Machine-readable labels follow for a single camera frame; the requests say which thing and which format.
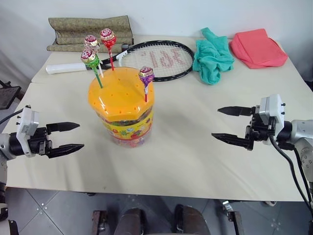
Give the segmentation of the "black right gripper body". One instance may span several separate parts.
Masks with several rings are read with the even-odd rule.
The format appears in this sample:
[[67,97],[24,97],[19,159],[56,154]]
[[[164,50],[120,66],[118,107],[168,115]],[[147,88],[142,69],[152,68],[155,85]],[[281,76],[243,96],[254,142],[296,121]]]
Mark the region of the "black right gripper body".
[[249,144],[254,144],[255,141],[267,141],[276,132],[276,119],[261,115],[260,105],[253,107],[252,111],[252,119],[246,127],[245,138]]

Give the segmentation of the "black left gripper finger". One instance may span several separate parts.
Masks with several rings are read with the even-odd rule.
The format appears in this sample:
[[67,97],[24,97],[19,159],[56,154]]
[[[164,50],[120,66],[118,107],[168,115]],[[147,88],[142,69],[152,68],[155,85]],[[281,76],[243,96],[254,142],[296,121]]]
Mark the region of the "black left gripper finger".
[[47,133],[51,134],[52,132],[64,132],[70,131],[77,127],[80,127],[79,124],[74,122],[58,122],[58,123],[51,123],[46,125]]
[[84,144],[65,144],[61,145],[58,148],[52,148],[46,153],[46,155],[51,159],[51,158],[56,158],[56,157],[61,157],[65,156],[71,153],[74,153],[81,148],[83,148],[85,145]]

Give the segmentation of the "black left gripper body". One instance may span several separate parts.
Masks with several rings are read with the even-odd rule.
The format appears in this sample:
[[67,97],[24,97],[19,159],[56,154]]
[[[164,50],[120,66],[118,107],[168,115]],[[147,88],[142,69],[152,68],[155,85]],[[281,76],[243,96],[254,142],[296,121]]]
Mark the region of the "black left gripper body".
[[34,135],[28,140],[28,146],[32,154],[49,155],[52,150],[52,141],[48,136],[51,132],[46,127],[37,128]]

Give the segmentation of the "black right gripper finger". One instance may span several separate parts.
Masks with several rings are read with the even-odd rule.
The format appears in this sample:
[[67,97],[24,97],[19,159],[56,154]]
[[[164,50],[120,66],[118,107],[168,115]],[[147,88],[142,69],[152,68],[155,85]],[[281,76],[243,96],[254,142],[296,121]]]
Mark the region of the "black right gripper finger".
[[243,147],[247,150],[253,149],[253,141],[250,139],[240,138],[236,135],[226,133],[212,133],[213,137],[227,144]]
[[252,115],[252,108],[241,106],[227,106],[218,109],[221,112],[230,116],[250,116]]

